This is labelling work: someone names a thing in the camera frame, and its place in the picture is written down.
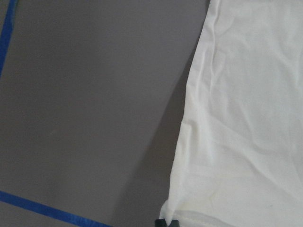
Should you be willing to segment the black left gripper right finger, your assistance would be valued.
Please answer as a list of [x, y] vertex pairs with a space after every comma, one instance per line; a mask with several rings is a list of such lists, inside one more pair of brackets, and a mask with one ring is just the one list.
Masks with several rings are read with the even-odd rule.
[[179, 227], [179, 221], [173, 219], [169, 225], [169, 227]]

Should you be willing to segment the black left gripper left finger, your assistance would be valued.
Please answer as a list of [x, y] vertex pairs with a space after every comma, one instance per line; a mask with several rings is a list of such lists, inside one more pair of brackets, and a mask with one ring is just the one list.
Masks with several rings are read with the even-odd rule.
[[157, 220], [155, 220], [154, 224], [155, 224], [155, 227], [167, 227], [168, 226], [165, 219], [157, 219]]

